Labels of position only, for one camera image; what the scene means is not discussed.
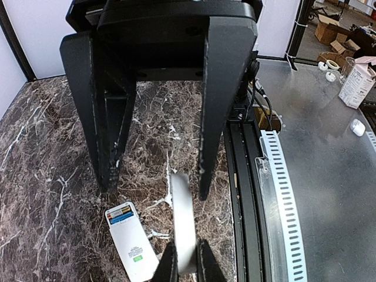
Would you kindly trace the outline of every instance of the white round object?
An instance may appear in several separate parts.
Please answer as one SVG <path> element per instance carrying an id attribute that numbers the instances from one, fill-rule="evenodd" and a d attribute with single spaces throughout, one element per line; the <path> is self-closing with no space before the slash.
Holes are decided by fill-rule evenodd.
<path id="1" fill-rule="evenodd" d="M 328 70 L 328 65 L 324 62 L 319 62 L 318 63 L 318 68 L 321 71 L 327 71 Z"/>
<path id="2" fill-rule="evenodd" d="M 335 81 L 337 78 L 335 77 L 334 73 L 332 72 L 327 72 L 327 74 L 325 75 L 325 77 L 327 78 L 328 81 L 330 82 L 333 82 Z"/>
<path id="3" fill-rule="evenodd" d="M 361 137 L 364 135 L 365 125 L 360 120 L 354 119 L 350 125 L 350 128 L 357 136 Z"/>
<path id="4" fill-rule="evenodd" d="M 174 236 L 177 253 L 177 270 L 182 273 L 195 273 L 196 229 L 194 228 L 193 201 L 186 174 L 171 174 Z"/>
<path id="5" fill-rule="evenodd" d="M 331 69 L 333 69 L 335 71 L 337 71 L 337 70 L 340 69 L 339 64 L 337 64 L 336 62 L 334 62 L 332 60 L 327 60 L 327 65 L 328 65 L 329 68 L 331 68 Z"/>

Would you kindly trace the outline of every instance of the green label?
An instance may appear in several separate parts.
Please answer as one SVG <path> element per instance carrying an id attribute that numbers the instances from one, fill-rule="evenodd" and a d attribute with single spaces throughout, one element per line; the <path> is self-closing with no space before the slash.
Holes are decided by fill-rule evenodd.
<path id="1" fill-rule="evenodd" d="M 135 257 L 135 258 L 133 258 L 133 261 L 135 262 L 135 263 L 137 263 L 139 260 L 141 260 L 142 259 L 142 256 L 138 256 L 138 257 Z"/>

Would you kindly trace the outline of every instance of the black pole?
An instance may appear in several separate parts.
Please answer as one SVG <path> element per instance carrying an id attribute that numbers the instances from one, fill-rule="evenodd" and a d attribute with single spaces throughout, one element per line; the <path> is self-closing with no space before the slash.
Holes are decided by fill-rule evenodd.
<path id="1" fill-rule="evenodd" d="M 301 0 L 298 12 L 295 18 L 293 33 L 291 34 L 290 42 L 286 50 L 286 59 L 289 61 L 292 69 L 297 71 L 294 61 L 303 39 L 304 31 L 306 31 L 308 17 L 315 0 Z"/>
<path id="2" fill-rule="evenodd" d="M 26 79 L 30 82 L 36 79 L 33 69 L 18 41 L 16 33 L 13 29 L 8 14 L 6 13 L 4 3 L 0 0 L 0 26 L 4 32 L 5 38 L 8 41 L 16 60 L 21 67 Z"/>

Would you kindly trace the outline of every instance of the white box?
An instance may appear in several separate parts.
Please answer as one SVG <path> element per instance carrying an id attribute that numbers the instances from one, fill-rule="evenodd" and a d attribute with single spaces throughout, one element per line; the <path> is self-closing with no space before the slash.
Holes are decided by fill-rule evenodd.
<path id="1" fill-rule="evenodd" d="M 131 202 L 105 212 L 117 252 L 131 282 L 153 278 L 159 260 Z"/>
<path id="2" fill-rule="evenodd" d="M 349 107 L 358 109 L 375 84 L 376 73 L 368 66 L 375 64 L 376 57 L 362 57 L 355 60 L 355 66 L 340 92 L 340 98 Z"/>

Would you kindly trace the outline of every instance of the dark marble surface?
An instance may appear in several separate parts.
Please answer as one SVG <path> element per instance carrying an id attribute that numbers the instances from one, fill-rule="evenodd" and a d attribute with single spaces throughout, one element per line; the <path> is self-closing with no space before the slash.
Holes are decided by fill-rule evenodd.
<path id="1" fill-rule="evenodd" d="M 200 85 L 148 82 L 138 93 L 118 190 L 99 194 L 66 78 L 23 87 L 0 122 L 1 282 L 128 281 L 104 212 L 134 202 L 160 258 L 173 240 L 173 171 L 189 175 L 197 233 L 236 279 L 223 145 L 208 200 L 197 196 Z"/>

